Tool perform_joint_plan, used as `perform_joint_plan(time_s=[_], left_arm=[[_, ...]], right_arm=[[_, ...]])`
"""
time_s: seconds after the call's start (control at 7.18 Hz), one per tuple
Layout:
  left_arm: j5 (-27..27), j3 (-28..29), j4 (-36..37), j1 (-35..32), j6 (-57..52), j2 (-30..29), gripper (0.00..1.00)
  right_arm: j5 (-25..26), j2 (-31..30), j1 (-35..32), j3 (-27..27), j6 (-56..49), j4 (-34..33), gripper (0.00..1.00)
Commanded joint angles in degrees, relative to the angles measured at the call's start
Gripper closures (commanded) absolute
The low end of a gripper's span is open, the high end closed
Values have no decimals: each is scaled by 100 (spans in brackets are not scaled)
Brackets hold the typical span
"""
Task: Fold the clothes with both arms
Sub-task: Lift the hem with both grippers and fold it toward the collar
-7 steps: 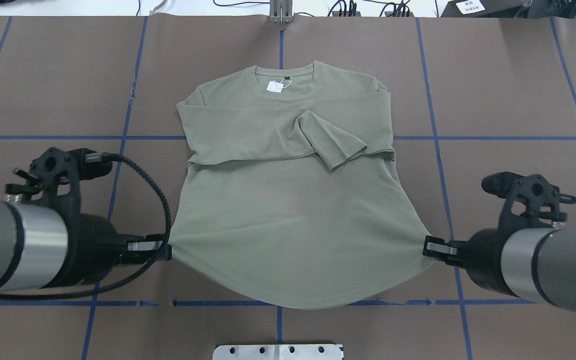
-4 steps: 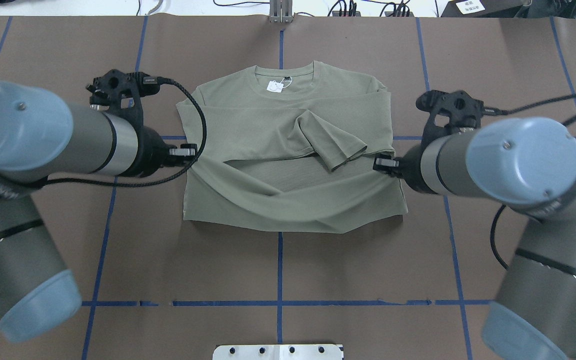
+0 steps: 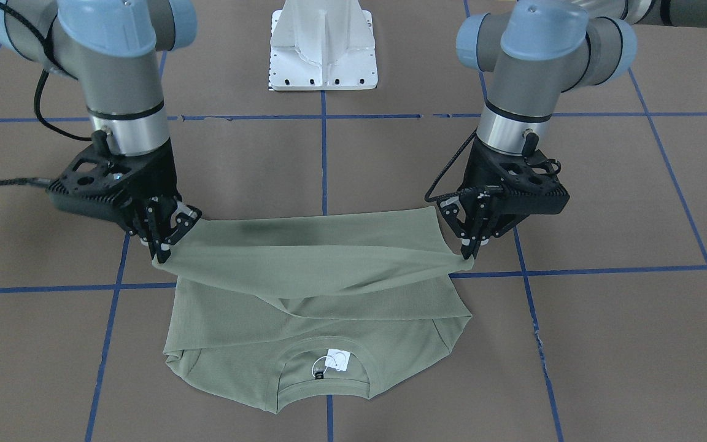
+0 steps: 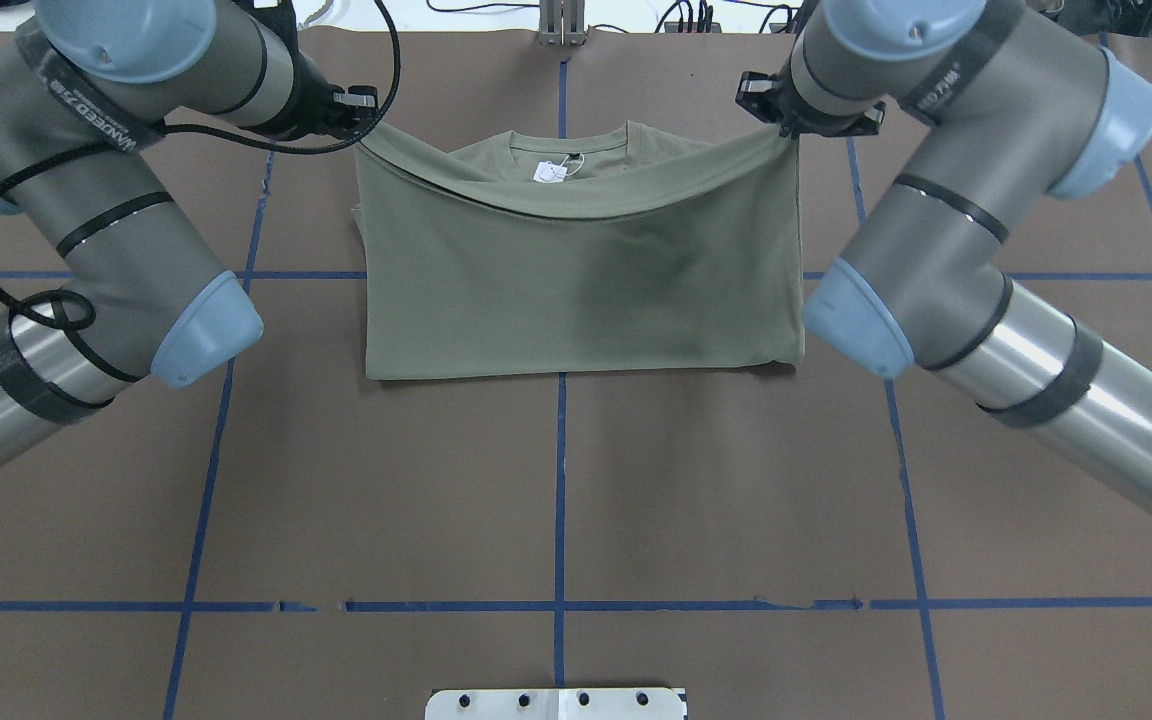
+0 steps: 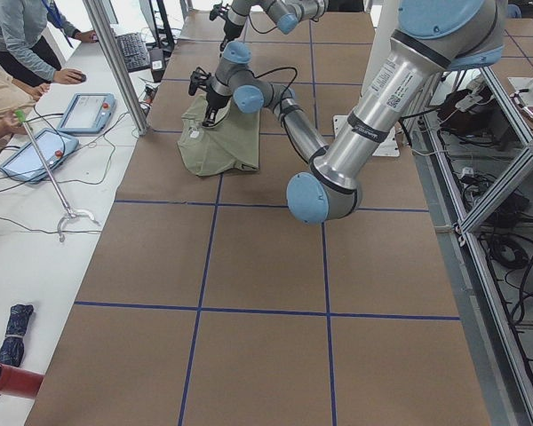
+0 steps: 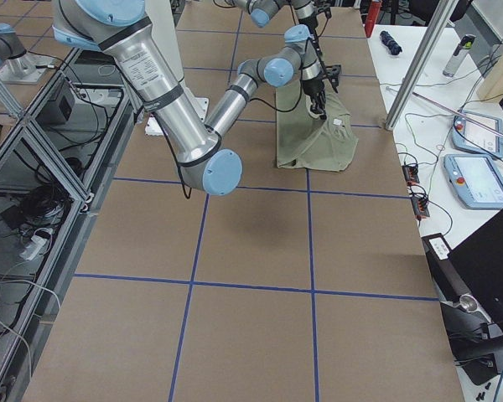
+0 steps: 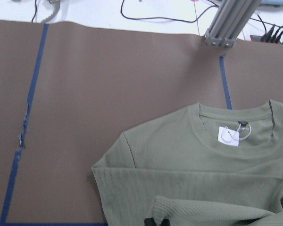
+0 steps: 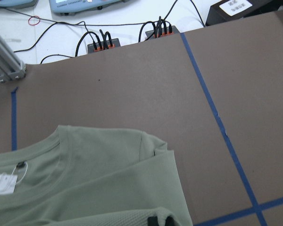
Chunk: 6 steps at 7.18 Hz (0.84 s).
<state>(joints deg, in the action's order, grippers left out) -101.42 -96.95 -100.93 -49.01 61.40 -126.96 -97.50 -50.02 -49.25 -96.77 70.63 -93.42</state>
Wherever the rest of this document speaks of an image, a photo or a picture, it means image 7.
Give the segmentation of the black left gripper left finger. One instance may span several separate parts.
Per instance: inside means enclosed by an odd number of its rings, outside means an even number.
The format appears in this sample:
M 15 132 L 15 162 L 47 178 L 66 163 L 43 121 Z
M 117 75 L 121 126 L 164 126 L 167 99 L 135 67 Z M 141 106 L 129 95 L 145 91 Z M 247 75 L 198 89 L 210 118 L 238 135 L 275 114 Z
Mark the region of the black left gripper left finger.
M 144 225 L 145 226 L 154 226 L 154 219 L 153 218 L 146 218 L 144 220 Z

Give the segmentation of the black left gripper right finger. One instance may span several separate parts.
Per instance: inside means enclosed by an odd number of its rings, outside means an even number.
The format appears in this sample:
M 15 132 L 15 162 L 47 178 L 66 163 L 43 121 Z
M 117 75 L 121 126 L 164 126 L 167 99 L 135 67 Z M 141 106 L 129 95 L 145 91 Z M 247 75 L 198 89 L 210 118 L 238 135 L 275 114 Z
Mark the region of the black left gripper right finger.
M 163 221 L 161 222 L 160 226 L 170 226 L 169 219 L 163 219 Z

